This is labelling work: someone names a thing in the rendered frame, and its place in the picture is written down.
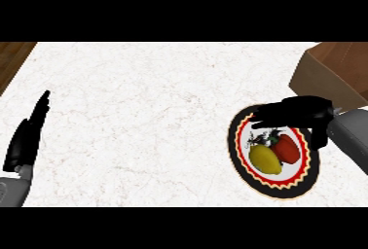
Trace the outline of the black-rimmed patterned plate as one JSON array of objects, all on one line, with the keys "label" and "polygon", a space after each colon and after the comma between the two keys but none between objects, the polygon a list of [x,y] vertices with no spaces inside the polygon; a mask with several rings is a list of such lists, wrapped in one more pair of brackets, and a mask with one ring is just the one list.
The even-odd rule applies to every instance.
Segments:
[{"label": "black-rimmed patterned plate", "polygon": [[232,163],[241,180],[262,194],[274,198],[291,199],[302,196],[312,188],[319,174],[319,153],[311,150],[311,132],[306,128],[282,127],[281,131],[290,136],[300,152],[296,163],[284,163],[280,175],[262,173],[248,159],[253,135],[268,134],[269,128],[253,129],[248,119],[257,110],[257,105],[246,107],[234,117],[228,148]]}]

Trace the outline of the brown cardboard box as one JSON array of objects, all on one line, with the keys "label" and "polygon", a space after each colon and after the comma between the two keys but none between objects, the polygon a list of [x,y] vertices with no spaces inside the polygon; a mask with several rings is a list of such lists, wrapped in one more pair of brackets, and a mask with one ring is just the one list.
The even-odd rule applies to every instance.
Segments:
[{"label": "brown cardboard box", "polygon": [[368,42],[322,42],[308,49],[290,88],[330,99],[343,112],[368,108]]}]

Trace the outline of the yellow lemon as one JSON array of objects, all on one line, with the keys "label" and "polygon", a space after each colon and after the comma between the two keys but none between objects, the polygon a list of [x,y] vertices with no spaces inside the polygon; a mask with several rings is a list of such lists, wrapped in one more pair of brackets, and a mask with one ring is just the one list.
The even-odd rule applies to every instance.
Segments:
[{"label": "yellow lemon", "polygon": [[278,175],[282,172],[280,159],[265,145],[250,147],[248,159],[262,173]]}]

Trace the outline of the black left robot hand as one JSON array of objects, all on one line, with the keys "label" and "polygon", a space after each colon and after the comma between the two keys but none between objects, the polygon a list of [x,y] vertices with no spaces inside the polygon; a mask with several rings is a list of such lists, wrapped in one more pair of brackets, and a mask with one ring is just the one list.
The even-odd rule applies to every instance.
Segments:
[{"label": "black left robot hand", "polygon": [[47,90],[37,100],[30,118],[22,120],[16,128],[3,164],[3,170],[6,172],[15,172],[19,165],[34,165],[39,150],[40,132],[45,124],[46,114],[50,109],[49,95],[50,91]]}]

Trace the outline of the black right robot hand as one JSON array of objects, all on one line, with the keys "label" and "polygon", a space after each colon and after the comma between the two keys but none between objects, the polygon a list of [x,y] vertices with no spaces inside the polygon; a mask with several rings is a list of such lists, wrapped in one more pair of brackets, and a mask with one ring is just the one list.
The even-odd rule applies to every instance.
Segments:
[{"label": "black right robot hand", "polygon": [[334,119],[333,101],[313,95],[285,98],[262,105],[250,118],[251,128],[311,128],[311,149],[318,151],[328,144],[328,124]]}]

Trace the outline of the red bell pepper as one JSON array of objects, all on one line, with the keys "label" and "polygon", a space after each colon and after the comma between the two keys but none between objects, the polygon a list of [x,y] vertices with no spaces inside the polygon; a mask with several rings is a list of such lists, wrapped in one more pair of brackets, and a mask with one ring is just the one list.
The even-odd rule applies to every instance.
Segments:
[{"label": "red bell pepper", "polygon": [[300,159],[300,152],[290,136],[282,134],[278,129],[274,129],[268,139],[271,141],[271,150],[274,151],[280,161],[294,164]]}]

